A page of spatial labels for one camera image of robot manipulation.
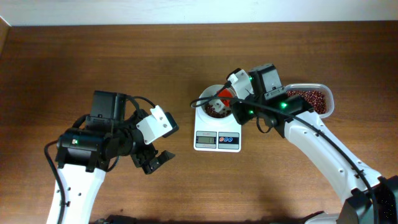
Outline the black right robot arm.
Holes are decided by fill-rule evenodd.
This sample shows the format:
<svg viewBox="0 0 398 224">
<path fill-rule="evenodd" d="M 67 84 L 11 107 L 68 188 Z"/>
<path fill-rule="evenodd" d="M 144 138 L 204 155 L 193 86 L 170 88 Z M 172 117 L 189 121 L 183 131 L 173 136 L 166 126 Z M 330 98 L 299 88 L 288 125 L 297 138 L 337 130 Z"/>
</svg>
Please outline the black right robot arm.
<svg viewBox="0 0 398 224">
<path fill-rule="evenodd" d="M 289 96 L 273 64 L 227 76 L 236 93 L 232 114 L 244 125 L 257 117 L 298 147 L 341 200 L 338 214 L 318 212 L 304 223 L 397 223 L 397 177 L 385 178 L 356 157 L 301 96 Z"/>
</svg>

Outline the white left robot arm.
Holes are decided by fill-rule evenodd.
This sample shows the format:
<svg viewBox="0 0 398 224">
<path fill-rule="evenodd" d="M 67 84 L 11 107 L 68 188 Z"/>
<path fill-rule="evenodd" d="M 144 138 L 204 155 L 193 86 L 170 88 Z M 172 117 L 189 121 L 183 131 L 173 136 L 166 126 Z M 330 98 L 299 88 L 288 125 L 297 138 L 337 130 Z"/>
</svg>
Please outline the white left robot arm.
<svg viewBox="0 0 398 224">
<path fill-rule="evenodd" d="M 88 223 L 105 175 L 121 157 L 131 157 L 135 167 L 149 175 L 175 156 L 153 145 L 178 131 L 173 116 L 158 105 L 146 112 L 137 99 L 96 90 L 90 113 L 45 145 L 55 177 L 47 223 Z"/>
</svg>

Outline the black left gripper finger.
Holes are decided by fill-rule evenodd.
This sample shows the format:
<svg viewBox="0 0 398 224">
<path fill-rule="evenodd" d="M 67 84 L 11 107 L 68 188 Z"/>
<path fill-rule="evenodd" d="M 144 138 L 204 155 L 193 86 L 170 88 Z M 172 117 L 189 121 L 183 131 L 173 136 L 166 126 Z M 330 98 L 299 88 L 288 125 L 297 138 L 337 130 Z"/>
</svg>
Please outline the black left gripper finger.
<svg viewBox="0 0 398 224">
<path fill-rule="evenodd" d="M 160 162 L 157 157 L 153 158 L 152 160 L 145 162 L 142 165 L 142 170 L 145 174 L 152 174 L 160 167 Z"/>
<path fill-rule="evenodd" d="M 165 164 L 167 161 L 173 159 L 175 154 L 169 151 L 163 151 L 159 156 L 152 160 L 152 170 L 158 169 L 160 166 Z"/>
</svg>

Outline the red measuring scoop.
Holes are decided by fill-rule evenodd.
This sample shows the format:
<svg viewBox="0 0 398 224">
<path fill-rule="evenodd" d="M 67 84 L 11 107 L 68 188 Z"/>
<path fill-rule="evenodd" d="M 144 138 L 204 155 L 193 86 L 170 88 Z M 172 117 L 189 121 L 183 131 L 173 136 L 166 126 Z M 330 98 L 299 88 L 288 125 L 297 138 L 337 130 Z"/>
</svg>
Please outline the red measuring scoop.
<svg viewBox="0 0 398 224">
<path fill-rule="evenodd" d="M 229 89 L 223 89 L 219 90 L 217 92 L 217 96 L 221 97 L 221 102 L 226 106 L 229 107 L 230 99 L 228 98 L 233 98 L 233 94 L 230 92 Z"/>
</svg>

